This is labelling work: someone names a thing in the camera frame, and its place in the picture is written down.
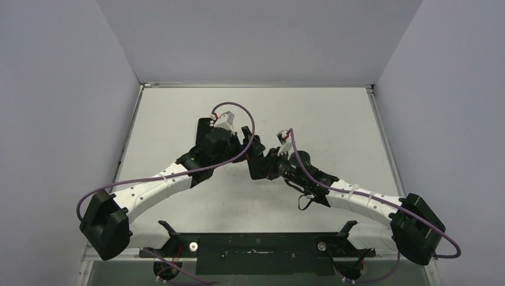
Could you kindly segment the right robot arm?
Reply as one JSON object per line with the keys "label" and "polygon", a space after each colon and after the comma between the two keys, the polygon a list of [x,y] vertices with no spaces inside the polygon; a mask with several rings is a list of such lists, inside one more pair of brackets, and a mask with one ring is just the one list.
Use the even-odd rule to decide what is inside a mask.
{"label": "right robot arm", "polygon": [[311,165],[305,151],[279,155],[272,148],[267,154],[247,152],[251,179],[282,178],[309,202],[346,209],[381,224],[379,229],[358,224],[337,238],[336,246],[350,256],[358,249],[397,250],[409,261],[426,266],[435,256],[446,227],[417,194],[396,197],[355,187],[343,179]]}

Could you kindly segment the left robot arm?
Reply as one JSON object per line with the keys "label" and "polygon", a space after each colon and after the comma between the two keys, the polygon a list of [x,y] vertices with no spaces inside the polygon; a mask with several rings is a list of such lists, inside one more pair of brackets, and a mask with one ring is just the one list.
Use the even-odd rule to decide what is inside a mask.
{"label": "left robot arm", "polygon": [[117,257],[127,248],[154,248],[162,256],[173,255],[177,239],[165,222],[146,230],[134,224],[144,212],[179,192],[210,179],[216,168],[229,163],[250,162],[265,146],[248,126],[244,139],[231,127],[216,124],[197,128],[195,145],[175,162],[150,178],[129,180],[130,188],[109,194],[106,187],[92,191],[84,214],[78,214],[79,229],[102,260]]}

